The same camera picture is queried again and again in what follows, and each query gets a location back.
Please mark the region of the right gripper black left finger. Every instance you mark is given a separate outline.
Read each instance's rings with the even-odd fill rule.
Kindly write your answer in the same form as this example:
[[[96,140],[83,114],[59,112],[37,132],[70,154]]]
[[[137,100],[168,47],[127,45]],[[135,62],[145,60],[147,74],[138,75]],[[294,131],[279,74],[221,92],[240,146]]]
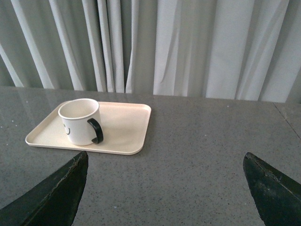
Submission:
[[[88,154],[80,152],[30,191],[0,210],[2,226],[70,226],[87,180]]]

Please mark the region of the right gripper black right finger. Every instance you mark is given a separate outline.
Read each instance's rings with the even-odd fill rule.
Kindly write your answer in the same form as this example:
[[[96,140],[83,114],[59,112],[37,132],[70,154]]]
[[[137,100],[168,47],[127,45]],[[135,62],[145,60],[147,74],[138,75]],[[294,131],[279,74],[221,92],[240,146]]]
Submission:
[[[248,152],[243,170],[256,208],[266,226],[301,224],[301,185]]]

